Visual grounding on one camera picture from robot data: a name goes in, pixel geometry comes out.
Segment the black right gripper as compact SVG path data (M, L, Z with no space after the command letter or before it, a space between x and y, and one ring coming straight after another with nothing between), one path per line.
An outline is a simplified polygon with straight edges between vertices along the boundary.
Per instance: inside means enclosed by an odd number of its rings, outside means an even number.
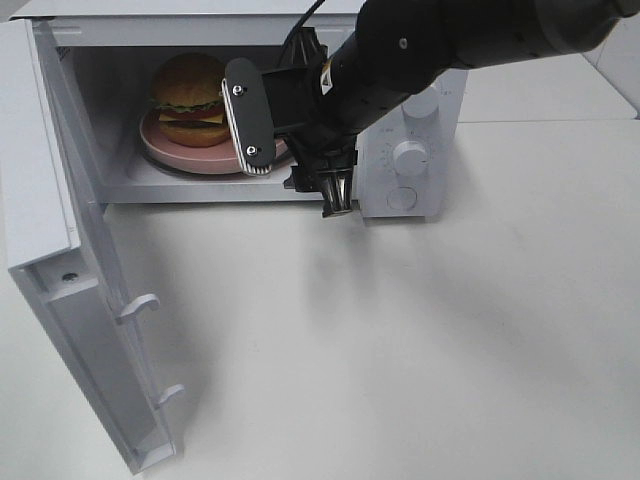
M395 107L395 50L387 45L344 44L332 56L314 27L285 39L278 67L307 66L309 123L293 134L303 163L285 183L320 192L324 218L352 211L357 136Z

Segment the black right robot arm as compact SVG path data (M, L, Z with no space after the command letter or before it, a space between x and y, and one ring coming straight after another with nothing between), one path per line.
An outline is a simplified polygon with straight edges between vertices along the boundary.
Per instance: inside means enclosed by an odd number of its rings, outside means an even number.
M318 192L325 216L351 209L356 139L450 69L473 70L583 53L601 44L635 1L367 1L333 54L299 20L276 75L295 115L278 135L295 158L286 187Z

